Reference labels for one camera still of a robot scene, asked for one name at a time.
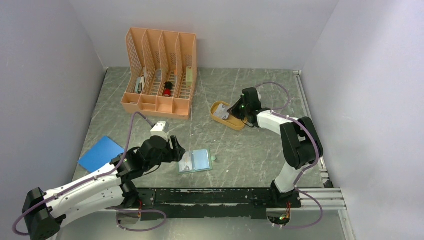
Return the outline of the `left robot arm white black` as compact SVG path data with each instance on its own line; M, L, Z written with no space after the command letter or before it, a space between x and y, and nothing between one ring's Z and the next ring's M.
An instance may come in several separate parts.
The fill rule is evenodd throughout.
M140 194L133 180L155 166L179 162L185 153L176 136L152 136L140 147L119 154L100 169L66 186L29 191L22 214L30 239L47 240L67 223L98 210L139 207Z

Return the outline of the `light blue credit card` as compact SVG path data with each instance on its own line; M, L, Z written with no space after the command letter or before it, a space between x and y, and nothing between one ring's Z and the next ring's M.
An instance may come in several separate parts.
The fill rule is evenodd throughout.
M207 149L194 150L192 152L193 168L196 170L210 169L210 154Z

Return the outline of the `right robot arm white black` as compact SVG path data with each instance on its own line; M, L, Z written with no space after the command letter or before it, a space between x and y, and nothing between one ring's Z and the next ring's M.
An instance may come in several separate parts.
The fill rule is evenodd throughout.
M324 150L310 117L295 118L262 107L256 88L242 90L240 99L228 112L239 120L247 120L254 128L269 130L281 137L285 164L270 186L270 202L282 207L297 189L304 173L313 168Z

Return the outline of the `white VIP credit card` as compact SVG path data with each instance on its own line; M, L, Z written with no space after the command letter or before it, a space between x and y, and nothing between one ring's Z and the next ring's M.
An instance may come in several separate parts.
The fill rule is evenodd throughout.
M180 173L187 173L194 169L193 167L193 160L192 160L192 153L186 152L182 159L178 163L178 170Z

